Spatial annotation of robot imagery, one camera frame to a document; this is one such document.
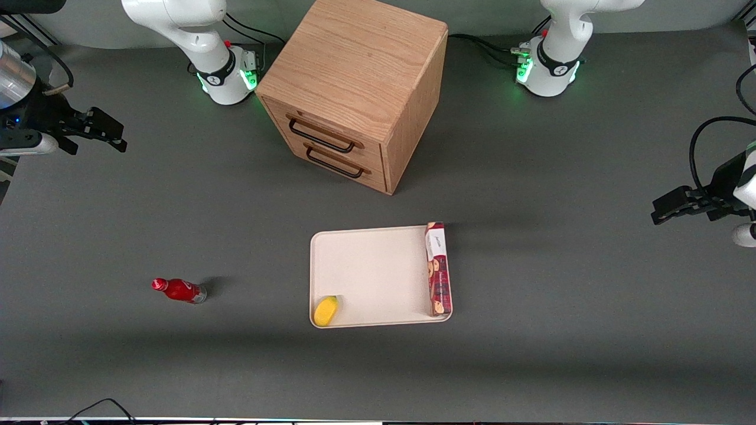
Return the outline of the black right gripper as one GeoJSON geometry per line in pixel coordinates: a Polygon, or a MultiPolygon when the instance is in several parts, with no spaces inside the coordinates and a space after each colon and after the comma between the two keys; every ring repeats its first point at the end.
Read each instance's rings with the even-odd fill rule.
{"type": "Polygon", "coordinates": [[[2,107],[2,156],[43,155],[57,149],[75,155],[78,144],[70,138],[92,139],[88,128],[105,137],[117,151],[127,150],[121,122],[98,107],[89,108],[87,114],[79,112],[70,107],[64,95],[47,96],[44,89],[45,84],[37,80],[26,97],[2,107]]]}

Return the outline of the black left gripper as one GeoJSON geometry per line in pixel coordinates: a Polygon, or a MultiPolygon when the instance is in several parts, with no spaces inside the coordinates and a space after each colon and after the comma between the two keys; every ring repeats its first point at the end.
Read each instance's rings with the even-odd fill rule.
{"type": "Polygon", "coordinates": [[[709,221],[727,215],[752,217],[752,153],[743,151],[719,166],[705,190],[720,207],[701,202],[701,194],[691,186],[679,186],[654,200],[654,225],[684,215],[706,214],[709,221]]]}

